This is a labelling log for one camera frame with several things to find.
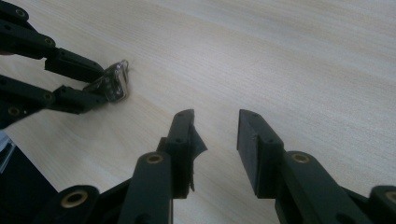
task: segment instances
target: wooden table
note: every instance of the wooden table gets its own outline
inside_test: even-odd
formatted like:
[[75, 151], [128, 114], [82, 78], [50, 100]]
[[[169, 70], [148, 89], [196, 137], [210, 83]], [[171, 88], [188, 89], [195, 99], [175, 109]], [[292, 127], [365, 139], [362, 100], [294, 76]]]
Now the wooden table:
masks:
[[[208, 151], [175, 223], [278, 223], [236, 151], [238, 110], [261, 114], [286, 150], [315, 156], [368, 196], [396, 184], [396, 3], [325, 0], [13, 1], [57, 46], [103, 67], [130, 62], [131, 95], [76, 116], [41, 111], [6, 132], [57, 189], [109, 189], [195, 109]], [[44, 61], [2, 57], [0, 73], [48, 90], [85, 84]]]

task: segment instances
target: light wood tabletop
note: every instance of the light wood tabletop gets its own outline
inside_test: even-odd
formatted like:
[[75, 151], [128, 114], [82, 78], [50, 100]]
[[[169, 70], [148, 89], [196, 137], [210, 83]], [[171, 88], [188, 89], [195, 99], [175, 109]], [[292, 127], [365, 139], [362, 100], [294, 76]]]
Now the light wood tabletop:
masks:
[[[104, 68], [129, 61], [129, 97], [83, 115], [43, 110], [6, 128], [49, 182], [101, 192], [130, 178], [173, 116], [195, 110], [208, 151], [175, 223], [278, 223], [236, 150], [239, 109], [285, 149], [316, 157], [364, 196], [396, 185], [396, 2], [326, 0], [12, 1], [57, 47]], [[54, 91], [86, 84], [44, 60], [2, 57], [0, 74]]]

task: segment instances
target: table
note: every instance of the table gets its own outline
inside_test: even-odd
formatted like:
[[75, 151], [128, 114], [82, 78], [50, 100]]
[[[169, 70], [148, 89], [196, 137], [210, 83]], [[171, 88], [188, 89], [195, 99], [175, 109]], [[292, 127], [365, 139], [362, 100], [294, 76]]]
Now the table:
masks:
[[[76, 116], [41, 111], [6, 129], [57, 189], [102, 192], [132, 176], [176, 112], [195, 109], [208, 151], [175, 223], [278, 223], [236, 151], [238, 110], [261, 114], [286, 150], [315, 156], [368, 196], [396, 183], [393, 1], [12, 1], [57, 46], [103, 67], [130, 62], [131, 95]], [[85, 84], [44, 61], [2, 57], [0, 73], [38, 87]]]

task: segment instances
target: wood grain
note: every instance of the wood grain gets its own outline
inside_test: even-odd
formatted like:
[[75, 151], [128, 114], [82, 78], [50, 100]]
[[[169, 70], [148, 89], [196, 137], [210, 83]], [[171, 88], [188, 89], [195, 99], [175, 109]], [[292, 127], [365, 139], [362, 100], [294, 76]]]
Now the wood grain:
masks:
[[[130, 62], [127, 100], [80, 116], [41, 111], [6, 129], [57, 190], [103, 191], [129, 178], [187, 108], [209, 150], [195, 161], [196, 191], [175, 201], [175, 223], [278, 223], [235, 149], [241, 108], [348, 189], [367, 196], [396, 184], [394, 1], [12, 3], [58, 47], [103, 67]], [[20, 56], [0, 61], [1, 74], [48, 90], [84, 86], [43, 68]]]

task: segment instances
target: wooden surface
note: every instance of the wooden surface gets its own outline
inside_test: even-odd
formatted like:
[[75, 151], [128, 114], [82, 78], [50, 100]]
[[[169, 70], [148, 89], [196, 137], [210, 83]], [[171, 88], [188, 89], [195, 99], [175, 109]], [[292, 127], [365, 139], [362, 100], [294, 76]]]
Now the wooden surface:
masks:
[[[236, 151], [238, 110], [261, 114], [286, 150], [315, 156], [367, 196], [396, 184], [394, 1], [13, 1], [57, 46], [103, 67], [130, 62], [129, 98], [76, 116], [41, 111], [6, 129], [57, 190], [101, 191], [132, 176], [176, 112], [195, 109], [208, 151], [175, 223], [278, 223]], [[0, 73], [55, 90], [85, 84], [44, 61], [2, 57]]]

